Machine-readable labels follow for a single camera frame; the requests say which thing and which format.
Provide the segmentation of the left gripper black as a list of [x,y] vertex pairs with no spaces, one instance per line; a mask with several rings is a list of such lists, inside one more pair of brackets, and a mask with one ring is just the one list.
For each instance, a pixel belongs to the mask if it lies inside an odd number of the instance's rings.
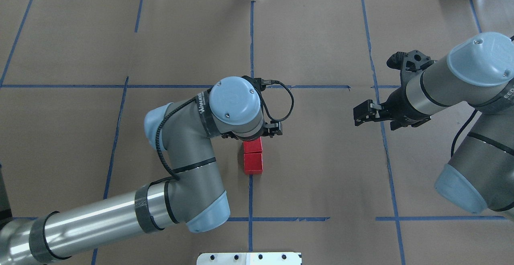
[[269,132],[264,130],[264,131],[259,131],[253,135],[250,135],[250,136],[242,136],[242,135],[237,135],[235,132],[233,131],[228,131],[228,132],[224,132],[222,133],[222,138],[223,139],[238,139],[238,140],[241,140],[243,142],[252,142],[260,137],[268,137],[269,136]]

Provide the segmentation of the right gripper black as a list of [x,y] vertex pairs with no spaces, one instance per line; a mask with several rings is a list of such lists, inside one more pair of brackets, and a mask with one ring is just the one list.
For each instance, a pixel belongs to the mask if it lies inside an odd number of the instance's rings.
[[382,104],[375,104],[368,99],[353,108],[355,126],[367,122],[390,121],[390,130],[402,127],[418,127],[431,120],[431,116],[417,111],[406,96],[406,86],[401,86],[391,93]]

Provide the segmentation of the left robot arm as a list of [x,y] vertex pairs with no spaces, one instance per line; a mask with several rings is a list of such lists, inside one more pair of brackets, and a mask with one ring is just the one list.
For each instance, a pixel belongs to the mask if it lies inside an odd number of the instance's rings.
[[1,263],[37,263],[29,246],[37,219],[47,238],[37,246],[55,261],[143,234],[135,190],[168,173],[143,135],[141,110],[223,86],[223,80],[2,77],[1,161],[14,218],[1,226]]

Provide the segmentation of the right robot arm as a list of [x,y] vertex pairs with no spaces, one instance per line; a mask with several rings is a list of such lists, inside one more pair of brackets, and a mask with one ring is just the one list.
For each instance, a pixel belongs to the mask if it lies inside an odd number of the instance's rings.
[[513,220],[513,53],[513,38],[495,31],[469,38],[439,60],[419,50],[393,53],[387,66],[400,71],[400,86],[385,102],[355,106],[354,124],[414,128],[468,104],[472,114],[456,133],[434,188],[470,214],[489,210]]

